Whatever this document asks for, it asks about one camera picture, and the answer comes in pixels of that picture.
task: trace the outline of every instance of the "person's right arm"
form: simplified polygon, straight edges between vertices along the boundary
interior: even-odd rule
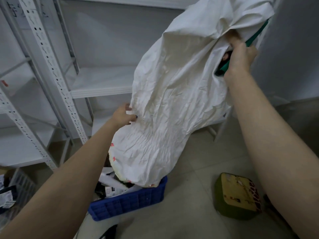
[[[250,158],[272,204],[300,238],[319,238],[319,159],[276,112],[250,75],[257,54],[237,32],[225,81]]]

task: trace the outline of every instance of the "blue bin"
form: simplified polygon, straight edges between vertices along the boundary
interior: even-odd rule
[[[156,188],[144,188],[132,193],[94,201],[90,204],[89,213],[95,221],[101,221],[116,215],[154,205],[164,199],[167,176],[162,178]]]

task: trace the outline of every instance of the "wrinkled white fabric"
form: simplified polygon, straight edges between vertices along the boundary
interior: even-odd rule
[[[229,109],[227,86],[214,75],[237,29],[249,39],[274,13],[272,0],[199,0],[176,17],[134,73],[131,107],[137,122],[121,128],[110,162],[123,181],[157,186],[195,130]]]

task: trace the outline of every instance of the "green stool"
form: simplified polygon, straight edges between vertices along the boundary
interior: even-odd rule
[[[261,213],[261,203],[254,183],[245,177],[221,173],[215,183],[217,211],[223,216],[249,220]]]

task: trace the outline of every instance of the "green tool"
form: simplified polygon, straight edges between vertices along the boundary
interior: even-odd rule
[[[249,39],[246,41],[246,46],[249,47],[253,43],[253,41],[258,37],[258,35],[263,31],[263,29],[266,27],[268,24],[268,20],[261,26],[261,28]],[[215,75],[217,76],[223,76],[225,72],[228,70],[229,67],[229,60],[230,56],[228,58],[227,63],[225,63],[221,68],[218,68],[217,71],[215,72]]]

